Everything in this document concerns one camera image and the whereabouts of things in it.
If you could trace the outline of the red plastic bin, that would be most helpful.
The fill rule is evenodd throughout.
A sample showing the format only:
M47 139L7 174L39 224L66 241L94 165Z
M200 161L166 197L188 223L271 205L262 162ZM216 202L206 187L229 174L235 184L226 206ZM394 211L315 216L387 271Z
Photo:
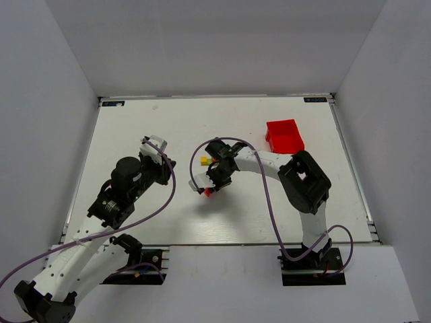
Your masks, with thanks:
M265 140L273 153L295 154L305 150L304 141L294 119L267 122Z

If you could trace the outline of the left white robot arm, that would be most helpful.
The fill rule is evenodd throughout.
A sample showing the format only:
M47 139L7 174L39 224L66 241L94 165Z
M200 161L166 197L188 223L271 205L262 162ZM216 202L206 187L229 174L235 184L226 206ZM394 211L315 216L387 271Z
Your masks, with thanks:
M121 158L71 240L54 249L56 258L14 294L35 322L69 322L78 303L105 279L122 271L160 267L142 256L142 243L123 225L136 201L157 183L174 184L175 162L164 148L143 143L138 157Z

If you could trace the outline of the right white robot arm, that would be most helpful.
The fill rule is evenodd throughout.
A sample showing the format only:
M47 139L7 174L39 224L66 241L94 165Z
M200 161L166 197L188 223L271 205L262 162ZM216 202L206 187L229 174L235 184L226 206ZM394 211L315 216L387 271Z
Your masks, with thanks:
M235 172L251 172L279 181L300 215L301 248L306 256L299 260L320 264L332 245L325 216L331 181L309 152L282 155L254 150L240 142L230 146L219 139L209 143L205 151L213 164L195 179L200 192L209 196L230 185Z

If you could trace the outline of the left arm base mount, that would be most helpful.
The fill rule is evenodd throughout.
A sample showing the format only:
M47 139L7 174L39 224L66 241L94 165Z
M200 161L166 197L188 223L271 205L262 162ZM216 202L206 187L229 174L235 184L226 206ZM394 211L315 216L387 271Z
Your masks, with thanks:
M103 285L162 285L168 272L169 247L148 247L135 238L111 237L104 251L118 244L127 262L103 280Z

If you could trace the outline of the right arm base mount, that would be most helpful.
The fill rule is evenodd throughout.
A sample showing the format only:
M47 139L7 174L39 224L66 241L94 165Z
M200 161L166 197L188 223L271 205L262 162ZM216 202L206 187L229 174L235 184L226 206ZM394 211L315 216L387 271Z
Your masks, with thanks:
M277 259L281 264L281 278L284 287L346 285L344 272L334 275L334 272L343 266L339 248L330 248L320 262L311 258L292 262L282 253Z

